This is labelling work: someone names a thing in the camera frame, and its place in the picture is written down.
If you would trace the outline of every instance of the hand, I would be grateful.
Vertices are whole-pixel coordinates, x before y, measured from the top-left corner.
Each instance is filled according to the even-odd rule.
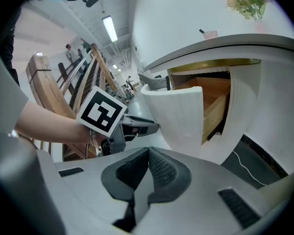
[[[96,137],[95,137],[95,139],[96,139],[97,144],[98,144],[99,146],[101,146],[102,141],[104,141],[105,139],[107,139],[107,137],[104,136],[103,134],[96,133]]]

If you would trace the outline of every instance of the white sleeve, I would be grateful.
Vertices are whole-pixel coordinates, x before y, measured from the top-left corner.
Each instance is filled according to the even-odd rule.
[[[65,54],[66,54],[66,56],[68,57],[68,58],[71,58],[71,55],[70,55],[70,53],[67,51],[67,52],[65,52]]]
[[[28,101],[0,58],[0,133],[11,132]]]

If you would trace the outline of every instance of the human arm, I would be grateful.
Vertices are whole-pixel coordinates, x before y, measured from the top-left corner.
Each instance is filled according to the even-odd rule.
[[[35,140],[57,143],[89,143],[89,128],[75,119],[64,117],[28,101],[19,116],[15,130]],[[98,145],[106,139],[96,134]]]

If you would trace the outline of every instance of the black strap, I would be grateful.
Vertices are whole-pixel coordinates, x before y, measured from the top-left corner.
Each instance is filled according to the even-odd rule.
[[[31,80],[30,80],[29,84],[31,84],[31,81],[33,81],[33,78],[34,78],[34,76],[36,75],[36,73],[37,73],[38,71],[51,71],[51,70],[43,70],[43,69],[37,69],[37,70],[35,70],[34,74],[33,74],[32,77],[31,77]]]

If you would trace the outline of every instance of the person in background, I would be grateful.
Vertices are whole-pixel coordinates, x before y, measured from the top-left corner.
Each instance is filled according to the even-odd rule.
[[[133,80],[131,80],[131,76],[128,76],[128,78],[126,79],[126,83],[131,87],[132,91],[134,90],[131,82],[133,82]]]
[[[82,40],[82,45],[83,45],[83,48],[84,49],[86,49],[86,52],[88,53],[89,51],[91,51],[92,50],[92,48],[90,47],[90,44],[88,43],[88,42],[86,42],[84,39],[82,39],[81,38],[81,40]]]
[[[73,66],[77,66],[78,63],[81,61],[81,58],[78,57],[78,55],[74,52],[74,50],[72,50],[71,46],[69,44],[67,44],[66,49],[68,49],[66,51],[66,56],[68,57],[69,61],[71,62],[71,64],[73,64]],[[78,69],[79,73],[81,73],[81,75],[84,75],[84,71],[82,68]]]

